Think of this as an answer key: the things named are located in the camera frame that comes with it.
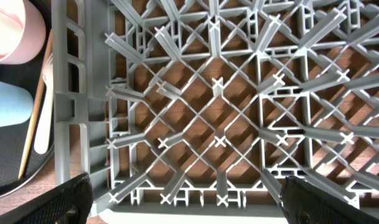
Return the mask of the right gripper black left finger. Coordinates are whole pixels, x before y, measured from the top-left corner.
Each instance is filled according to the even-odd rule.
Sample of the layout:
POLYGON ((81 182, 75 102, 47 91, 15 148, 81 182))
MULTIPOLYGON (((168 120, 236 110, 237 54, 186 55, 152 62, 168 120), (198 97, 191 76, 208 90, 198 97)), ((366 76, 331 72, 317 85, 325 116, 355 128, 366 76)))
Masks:
POLYGON ((0 223, 86 223, 93 200, 90 177, 82 173, 0 215, 0 223))

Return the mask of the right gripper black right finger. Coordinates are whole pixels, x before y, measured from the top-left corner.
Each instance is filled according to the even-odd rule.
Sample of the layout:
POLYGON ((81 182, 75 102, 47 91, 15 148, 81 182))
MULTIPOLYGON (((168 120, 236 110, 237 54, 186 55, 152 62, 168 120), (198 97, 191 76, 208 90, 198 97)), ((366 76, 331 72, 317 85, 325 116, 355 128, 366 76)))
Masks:
POLYGON ((280 199, 290 224, 379 224, 379 219, 295 176, 285 178, 280 199))

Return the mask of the light blue cup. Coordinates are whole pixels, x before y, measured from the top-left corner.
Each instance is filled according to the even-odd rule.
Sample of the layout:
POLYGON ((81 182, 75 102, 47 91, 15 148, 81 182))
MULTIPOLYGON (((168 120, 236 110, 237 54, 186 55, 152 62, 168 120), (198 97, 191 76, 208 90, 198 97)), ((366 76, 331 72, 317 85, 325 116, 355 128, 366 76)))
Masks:
POLYGON ((26 122, 33 105, 33 98, 27 90, 0 82, 0 127, 26 122))

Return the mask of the wooden chopstick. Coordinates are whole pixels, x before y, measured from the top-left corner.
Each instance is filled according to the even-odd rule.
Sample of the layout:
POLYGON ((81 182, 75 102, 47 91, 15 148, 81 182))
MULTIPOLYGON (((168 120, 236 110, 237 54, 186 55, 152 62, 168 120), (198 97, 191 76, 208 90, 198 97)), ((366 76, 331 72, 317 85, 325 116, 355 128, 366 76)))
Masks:
POLYGON ((40 69, 40 77, 37 84, 37 89, 36 89, 35 98, 34 98, 34 105, 32 108, 32 114, 30 116, 29 125, 27 129, 26 140, 24 143, 24 149, 23 149, 21 164, 20 164, 19 173, 18 173, 18 179, 24 178, 24 174, 27 167, 27 161, 30 155, 31 144, 34 138, 34 132, 37 127, 37 120, 38 120, 40 106, 42 103, 42 96, 43 96, 44 85, 45 85, 44 79, 43 79, 43 71, 50 57, 50 54, 52 52, 52 39, 53 39, 53 30, 51 29, 49 32, 47 43, 46 43, 42 67, 40 69))

